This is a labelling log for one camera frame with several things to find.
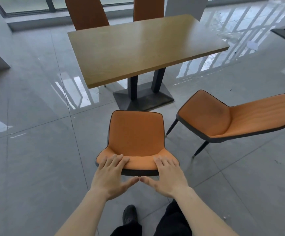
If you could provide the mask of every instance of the wooden table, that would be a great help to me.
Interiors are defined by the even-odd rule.
[[[229,45],[191,15],[164,17],[68,33],[88,88],[128,78],[113,95],[121,110],[145,111],[174,101],[165,68],[225,51]],[[137,86],[138,75],[153,81]]]

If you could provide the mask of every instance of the table top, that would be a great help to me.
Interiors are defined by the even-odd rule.
[[[191,15],[72,31],[68,36],[88,88],[229,48]]]

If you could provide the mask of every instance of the hand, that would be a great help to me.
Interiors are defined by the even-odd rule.
[[[123,194],[129,187],[139,181],[139,177],[132,177],[126,182],[121,182],[121,172],[128,158],[123,158],[123,155],[105,157],[99,164],[99,167],[94,174],[90,192],[100,194],[106,201],[114,199]]]
[[[183,189],[188,188],[187,180],[181,170],[179,163],[166,157],[155,157],[154,162],[159,171],[159,181],[150,177],[141,176],[140,181],[153,187],[158,193],[175,198]]]

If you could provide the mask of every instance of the foot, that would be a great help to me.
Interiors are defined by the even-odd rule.
[[[138,222],[138,216],[136,207],[134,205],[129,205],[123,212],[123,225],[129,224],[132,221]]]

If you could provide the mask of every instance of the chair leg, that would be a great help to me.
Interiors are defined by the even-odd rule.
[[[167,137],[167,135],[170,133],[170,131],[172,131],[173,127],[175,127],[175,125],[177,124],[179,120],[175,119],[174,122],[172,123],[171,127],[169,128],[169,130],[167,131],[165,137]]]
[[[196,153],[192,156],[192,158],[194,159],[194,157],[196,157],[207,145],[209,144],[208,141],[205,141],[203,143],[203,145],[200,146],[200,148],[198,148],[198,150],[196,151]]]

